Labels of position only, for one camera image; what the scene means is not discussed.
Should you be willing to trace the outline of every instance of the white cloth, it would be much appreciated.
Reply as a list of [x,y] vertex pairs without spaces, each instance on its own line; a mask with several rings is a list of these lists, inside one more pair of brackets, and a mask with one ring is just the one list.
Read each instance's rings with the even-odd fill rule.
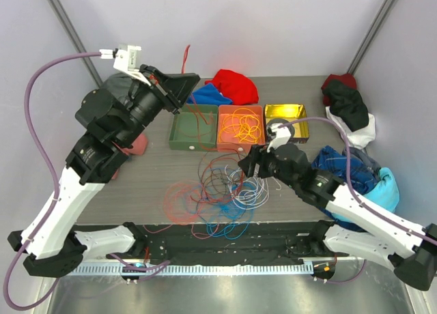
[[375,116],[369,113],[369,125],[365,128],[361,128],[355,132],[352,132],[346,123],[342,120],[342,118],[333,115],[329,111],[329,107],[326,107],[326,117],[334,122],[340,129],[342,129],[346,136],[348,137],[348,141],[351,147],[355,147],[358,149],[363,149],[369,144],[370,141],[375,140],[376,131],[375,131]]

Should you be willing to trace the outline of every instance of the white wall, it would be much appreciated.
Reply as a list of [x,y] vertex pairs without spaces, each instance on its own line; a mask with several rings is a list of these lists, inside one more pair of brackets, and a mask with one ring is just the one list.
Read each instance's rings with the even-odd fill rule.
[[[383,0],[61,0],[88,49],[143,47],[143,62],[214,76],[345,72]],[[103,78],[112,70],[97,63]]]
[[399,184],[397,213],[437,224],[437,0],[399,0],[358,68],[376,116],[369,150]]
[[[46,62],[74,53],[46,0],[0,0],[0,280],[14,256],[9,232],[24,229],[52,192],[51,177],[29,133],[23,99],[30,76]],[[80,61],[44,73],[31,95],[31,114],[40,139],[58,172],[84,130],[74,119],[95,85]],[[19,263],[11,295],[25,305],[36,299],[40,281]],[[16,313],[0,297],[0,313]]]

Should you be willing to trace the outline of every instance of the orange rope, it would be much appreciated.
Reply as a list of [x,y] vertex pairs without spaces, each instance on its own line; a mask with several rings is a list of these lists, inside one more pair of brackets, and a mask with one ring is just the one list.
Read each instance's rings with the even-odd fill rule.
[[[190,45],[188,45],[185,49],[184,59],[183,59],[182,69],[181,69],[182,74],[185,73],[185,63],[186,63],[186,60],[188,58],[189,48],[190,48]],[[200,126],[199,126],[200,122],[199,122],[198,114],[201,116],[201,118],[204,120],[204,122],[207,125],[214,124],[213,117],[211,115],[209,117],[209,120],[207,121],[206,118],[202,115],[201,111],[199,110],[199,107],[197,106],[197,103],[195,102],[194,97],[192,97],[192,99],[193,99],[194,106],[190,106],[190,105],[186,105],[186,106],[189,109],[189,111],[191,113],[193,113],[196,117],[197,138],[198,138],[199,144],[200,144],[201,148],[206,150],[206,151],[217,150],[217,148],[208,148],[202,144],[202,142],[201,142],[201,135],[202,134],[200,133]],[[257,125],[258,128],[250,127],[249,128],[249,135],[253,134],[257,129],[259,130],[259,134],[261,134],[261,130],[259,129],[259,120],[256,117],[256,114],[254,112],[252,112],[252,114],[255,116],[255,119],[258,122],[258,125]],[[243,118],[241,121],[241,123],[243,125],[249,124],[248,119],[249,119],[250,115],[246,115],[246,116],[247,117]],[[237,154],[238,159],[241,159],[241,154],[237,150],[230,149],[230,148],[229,148],[229,150],[231,152]],[[216,161],[229,160],[229,159],[237,162],[237,160],[235,158],[230,158],[230,157],[216,158],[216,159],[212,160],[211,163],[205,168],[205,170],[201,174],[201,181],[204,179],[206,171],[208,169],[212,168],[212,165]],[[240,179],[241,180],[240,180],[239,187],[237,187],[232,192],[232,194],[237,194],[238,192],[240,192],[240,189],[242,186],[242,181],[244,179],[243,174],[241,175]],[[163,201],[163,210],[164,210],[165,214],[167,215],[167,217],[169,218],[169,220],[171,222],[173,222],[173,224],[177,224],[177,225],[192,224],[192,222],[195,222],[198,219],[199,215],[202,213],[203,209],[205,208],[205,205],[214,205],[215,203],[226,202],[226,201],[231,200],[232,195],[227,195],[227,196],[224,196],[220,199],[215,199],[212,195],[210,195],[208,193],[208,190],[201,183],[201,181],[200,182],[194,182],[194,181],[177,182],[177,183],[171,185],[167,189],[167,191],[165,193],[164,201]],[[194,225],[192,225],[191,232],[192,232],[193,236],[198,238],[198,239],[210,238],[210,235],[208,235],[206,233],[194,232]]]
[[262,136],[261,122],[252,110],[239,108],[223,119],[222,128],[218,132],[219,142],[226,142],[223,141],[223,133],[231,134],[239,143],[259,143]]

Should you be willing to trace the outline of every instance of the green tray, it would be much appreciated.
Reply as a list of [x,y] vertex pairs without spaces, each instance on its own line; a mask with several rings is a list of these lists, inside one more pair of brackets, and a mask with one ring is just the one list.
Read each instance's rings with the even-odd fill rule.
[[[197,132],[196,115],[190,111],[200,111],[205,117],[205,123],[200,114],[197,115],[199,120],[199,133]],[[172,150],[188,150],[188,151],[207,151],[204,148],[215,148],[217,139],[217,117],[219,116],[219,107],[213,104],[192,104],[185,105],[180,109],[180,114],[175,115],[173,125],[171,126],[169,145]]]

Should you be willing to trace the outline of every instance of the orange wire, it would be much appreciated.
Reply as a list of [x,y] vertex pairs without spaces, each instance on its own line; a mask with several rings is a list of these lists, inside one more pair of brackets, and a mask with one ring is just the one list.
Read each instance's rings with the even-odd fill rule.
[[[190,48],[190,45],[188,45],[185,48],[184,58],[183,58],[183,62],[182,62],[182,69],[181,69],[182,74],[185,73],[185,65],[186,65],[186,60],[188,59],[189,48]],[[198,118],[197,114],[199,114],[201,116],[201,118],[204,120],[204,122],[207,125],[212,124],[214,120],[213,120],[212,116],[210,116],[209,121],[207,121],[206,118],[202,115],[202,112],[200,111],[199,107],[197,106],[197,103],[196,103],[194,97],[192,97],[192,99],[193,99],[194,108],[193,108],[193,106],[190,106],[190,105],[186,105],[186,106],[189,109],[189,111],[191,113],[193,113],[196,117],[197,138],[198,138],[199,144],[200,144],[201,148],[206,150],[206,151],[217,150],[217,148],[205,147],[201,142],[200,122],[199,122],[199,118]],[[247,118],[246,118],[246,121],[243,122],[243,124],[249,124],[247,121]],[[247,133],[254,132],[254,131],[252,131],[252,129],[253,128],[249,127],[249,129],[247,130]],[[229,151],[237,154],[238,159],[241,159],[241,154],[237,150],[231,149],[231,148],[224,149],[224,150],[229,150]],[[212,168],[212,165],[216,161],[219,161],[219,160],[234,160],[237,162],[237,160],[235,158],[231,158],[231,157],[215,158],[214,160],[211,160],[210,164],[204,169],[203,173],[201,174],[201,181],[203,181],[205,174],[206,174],[206,171],[209,168]],[[232,194],[237,194],[238,192],[240,192],[240,188],[242,187],[243,179],[244,179],[244,175],[241,174],[240,185],[235,190],[233,190]],[[167,189],[167,191],[165,193],[164,201],[163,201],[163,210],[164,210],[165,214],[167,215],[167,217],[169,218],[169,220],[171,222],[173,222],[174,224],[189,225],[191,222],[198,219],[198,217],[199,217],[200,213],[202,212],[202,210],[204,209],[205,205],[207,205],[207,204],[214,205],[215,203],[218,203],[221,201],[226,201],[226,200],[229,201],[232,198],[232,194],[226,195],[226,196],[222,197],[221,199],[214,199],[214,197],[208,193],[208,191],[206,190],[206,187],[202,183],[199,183],[199,182],[191,182],[191,183],[178,182],[178,183],[171,185]],[[197,210],[194,212],[194,214],[191,214],[187,210],[185,210],[183,212],[181,212],[180,210],[177,211],[176,203],[178,202],[178,200],[185,201],[187,207],[195,205]],[[198,239],[207,239],[207,238],[211,237],[209,234],[206,234],[206,233],[194,232],[194,224],[192,224],[191,233],[194,237],[196,237]]]
[[[237,114],[238,111],[248,111],[250,114]],[[250,119],[255,120],[255,125],[250,123]],[[261,122],[257,115],[248,108],[236,109],[232,114],[228,114],[222,121],[222,128],[218,132],[218,140],[223,142],[222,134],[233,134],[239,143],[258,143],[262,136]]]

